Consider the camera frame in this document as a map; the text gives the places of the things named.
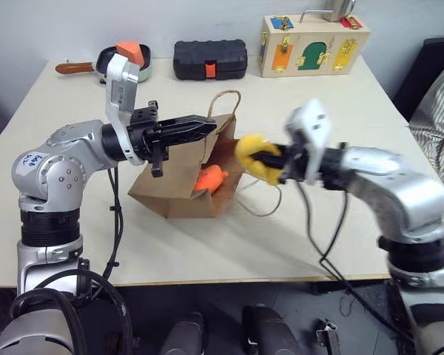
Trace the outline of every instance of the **wooden lock box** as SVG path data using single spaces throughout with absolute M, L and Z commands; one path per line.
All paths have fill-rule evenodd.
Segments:
M 261 76 L 270 78 L 348 74 L 370 35 L 356 15 L 340 22 L 312 14 L 264 16 L 262 31 Z

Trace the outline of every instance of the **toy frying pan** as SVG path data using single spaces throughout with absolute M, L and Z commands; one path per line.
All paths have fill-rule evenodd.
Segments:
M 141 83 L 148 79 L 151 71 L 151 52 L 148 46 L 140 44 L 141 53 L 145 59 L 145 64 L 140 68 L 138 74 L 138 82 Z M 105 75 L 107 73 L 107 66 L 110 63 L 113 55 L 117 53 L 117 47 L 108 47 L 101 51 L 96 62 L 87 61 L 84 63 L 64 63 L 58 64 L 55 68 L 56 72 L 61 74 L 75 74 L 77 72 L 93 72 L 97 71 L 101 74 L 100 82 L 105 84 Z

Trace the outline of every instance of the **orange toy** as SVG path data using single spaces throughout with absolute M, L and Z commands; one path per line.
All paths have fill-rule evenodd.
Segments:
M 223 172 L 219 165 L 211 165 L 199 171 L 198 182 L 194 186 L 194 191 L 209 189 L 212 195 L 228 176 L 229 173 Z
M 138 41 L 118 42 L 115 46 L 117 47 L 117 53 L 127 57 L 132 63 L 138 64 L 140 67 L 145 65 Z

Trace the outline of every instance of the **handwritten label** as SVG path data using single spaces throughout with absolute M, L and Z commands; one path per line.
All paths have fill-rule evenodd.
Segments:
M 16 174 L 26 176 L 36 169 L 41 161 L 45 159 L 49 154 L 40 152 L 28 152 L 21 157 L 21 160 L 16 166 Z

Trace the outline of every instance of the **white wall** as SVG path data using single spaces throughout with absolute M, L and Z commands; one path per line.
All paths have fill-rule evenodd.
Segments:
M 46 61 L 96 60 L 118 40 L 140 39 L 155 57 L 177 40 L 242 38 L 256 54 L 261 16 L 321 8 L 324 0 L 0 0 L 0 127 Z M 393 95 L 423 39 L 444 36 L 444 0 L 357 0 L 372 28 L 364 57 Z

